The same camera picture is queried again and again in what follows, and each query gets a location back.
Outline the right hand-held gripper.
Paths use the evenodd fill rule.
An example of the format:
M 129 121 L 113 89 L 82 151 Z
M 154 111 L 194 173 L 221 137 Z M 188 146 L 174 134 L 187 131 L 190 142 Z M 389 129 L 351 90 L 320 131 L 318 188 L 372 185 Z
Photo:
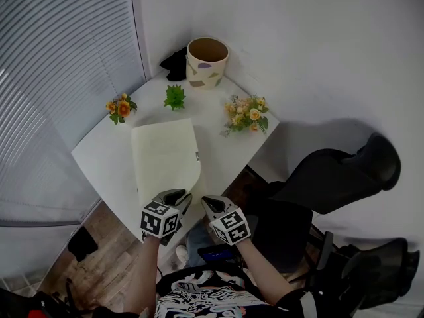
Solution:
M 229 198 L 206 195 L 201 198 L 201 204 L 216 236 L 228 245 L 236 245 L 251 236 L 250 227 L 242 209 Z M 219 213 L 227 214 L 218 218 Z

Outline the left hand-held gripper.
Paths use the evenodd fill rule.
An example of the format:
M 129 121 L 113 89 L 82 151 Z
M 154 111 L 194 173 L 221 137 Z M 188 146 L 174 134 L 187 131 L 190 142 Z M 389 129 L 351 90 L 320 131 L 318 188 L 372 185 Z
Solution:
M 180 218 L 189 209 L 192 199 L 192 194 L 186 194 L 185 189 L 160 192 L 142 209 L 140 227 L 143 235 L 157 237 L 162 246 L 167 246 L 180 225 Z

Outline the cream folder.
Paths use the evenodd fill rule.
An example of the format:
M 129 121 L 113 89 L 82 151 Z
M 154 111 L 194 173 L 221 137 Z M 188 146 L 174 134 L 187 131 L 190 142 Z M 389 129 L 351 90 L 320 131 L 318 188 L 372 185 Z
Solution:
M 197 183 L 201 162 L 191 119 L 135 127 L 131 144 L 141 207 L 163 191 L 191 191 Z

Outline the person's left forearm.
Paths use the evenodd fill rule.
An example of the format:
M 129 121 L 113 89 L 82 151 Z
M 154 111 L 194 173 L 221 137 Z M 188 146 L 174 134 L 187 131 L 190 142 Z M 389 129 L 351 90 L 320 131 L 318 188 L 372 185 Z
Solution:
M 156 310 L 156 277 L 159 245 L 159 238 L 147 236 L 140 255 L 142 262 L 140 270 L 142 280 L 140 285 L 141 306 L 143 313 L 149 318 L 153 318 Z

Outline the person's right forearm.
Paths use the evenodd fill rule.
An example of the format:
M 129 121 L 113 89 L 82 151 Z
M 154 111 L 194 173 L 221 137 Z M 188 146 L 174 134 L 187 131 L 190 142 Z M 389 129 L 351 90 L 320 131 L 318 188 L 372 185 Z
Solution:
M 281 298 L 294 290 L 277 269 L 263 257 L 250 239 L 242 240 L 236 244 L 236 247 L 267 303 L 275 305 Z

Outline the black device with blue screen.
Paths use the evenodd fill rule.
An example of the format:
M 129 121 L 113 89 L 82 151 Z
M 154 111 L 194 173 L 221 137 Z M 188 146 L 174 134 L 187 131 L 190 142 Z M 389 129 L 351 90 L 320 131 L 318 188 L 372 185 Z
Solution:
M 236 255 L 231 248 L 221 245 L 200 248 L 197 253 L 206 263 L 228 262 L 236 259 Z

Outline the person's white shoe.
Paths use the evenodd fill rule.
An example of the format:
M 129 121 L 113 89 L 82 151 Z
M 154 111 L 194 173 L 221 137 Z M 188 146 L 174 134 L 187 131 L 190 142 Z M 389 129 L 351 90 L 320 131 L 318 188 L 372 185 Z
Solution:
M 189 254 L 186 246 L 184 245 L 178 245 L 176 247 L 176 256 L 178 260 L 180 261 L 182 266 L 185 266 L 189 260 Z

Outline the person's black printed shirt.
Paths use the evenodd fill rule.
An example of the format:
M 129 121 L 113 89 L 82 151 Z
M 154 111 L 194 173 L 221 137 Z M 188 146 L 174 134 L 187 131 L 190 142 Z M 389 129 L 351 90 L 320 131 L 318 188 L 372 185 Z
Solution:
M 249 292 L 241 277 L 216 270 L 198 270 L 185 277 L 160 281 L 153 316 L 140 318 L 318 318 L 313 294 L 282 298 L 275 305 Z

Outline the yellow flower bouquet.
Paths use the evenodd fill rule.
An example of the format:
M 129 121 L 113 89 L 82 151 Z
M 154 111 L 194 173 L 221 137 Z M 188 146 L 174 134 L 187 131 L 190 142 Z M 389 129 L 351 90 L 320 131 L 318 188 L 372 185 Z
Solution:
M 268 118 L 265 115 L 268 111 L 268 104 L 264 97 L 253 95 L 240 98 L 233 95 L 225 103 L 225 113 L 227 121 L 224 130 L 220 135 L 228 137 L 231 133 L 239 133 L 249 130 L 250 132 L 262 132 L 267 134 Z

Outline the black bag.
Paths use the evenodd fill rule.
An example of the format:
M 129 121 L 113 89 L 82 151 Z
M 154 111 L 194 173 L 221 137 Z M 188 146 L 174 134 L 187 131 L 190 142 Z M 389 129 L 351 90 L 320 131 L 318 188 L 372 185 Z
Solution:
M 98 250 L 98 245 L 85 227 L 81 227 L 70 239 L 68 251 L 77 262 L 82 262 L 88 255 Z

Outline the orange flower pot plant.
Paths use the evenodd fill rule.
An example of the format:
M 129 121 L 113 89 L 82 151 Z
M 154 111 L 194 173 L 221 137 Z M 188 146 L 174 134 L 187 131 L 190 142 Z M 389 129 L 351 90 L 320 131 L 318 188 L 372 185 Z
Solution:
M 115 125 L 125 123 L 126 118 L 132 111 L 137 111 L 138 105 L 128 96 L 123 93 L 118 98 L 108 101 L 105 106 L 108 111 L 109 118 Z

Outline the cream patterned round bin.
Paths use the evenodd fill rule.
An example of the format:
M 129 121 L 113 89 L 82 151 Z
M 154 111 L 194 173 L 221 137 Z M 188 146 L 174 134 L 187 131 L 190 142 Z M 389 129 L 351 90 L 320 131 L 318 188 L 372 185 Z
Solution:
M 229 54 L 226 44 L 215 38 L 192 40 L 186 52 L 186 80 L 195 89 L 214 89 L 223 78 Z

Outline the black cloth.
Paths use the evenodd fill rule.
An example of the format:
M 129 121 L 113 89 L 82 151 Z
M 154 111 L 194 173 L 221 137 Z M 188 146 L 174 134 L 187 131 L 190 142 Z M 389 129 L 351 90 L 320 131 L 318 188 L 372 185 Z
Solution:
M 168 70 L 168 81 L 183 81 L 186 79 L 187 46 L 174 52 L 160 63 L 160 67 Z

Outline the grey window blinds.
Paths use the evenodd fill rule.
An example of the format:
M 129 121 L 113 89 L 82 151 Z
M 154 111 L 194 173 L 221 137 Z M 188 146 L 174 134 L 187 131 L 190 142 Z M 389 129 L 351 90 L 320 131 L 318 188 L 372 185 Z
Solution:
M 0 0 L 0 226 L 82 220 L 72 150 L 145 81 L 133 0 Z

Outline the black mesh office chair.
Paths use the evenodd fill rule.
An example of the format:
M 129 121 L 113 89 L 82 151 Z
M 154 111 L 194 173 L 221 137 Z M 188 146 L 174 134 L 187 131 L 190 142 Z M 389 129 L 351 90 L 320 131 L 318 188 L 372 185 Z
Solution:
M 313 245 L 320 253 L 306 286 L 335 300 L 350 316 L 405 296 L 419 266 L 420 252 L 408 251 L 405 238 L 370 250 L 352 244 L 338 248 L 327 231 Z

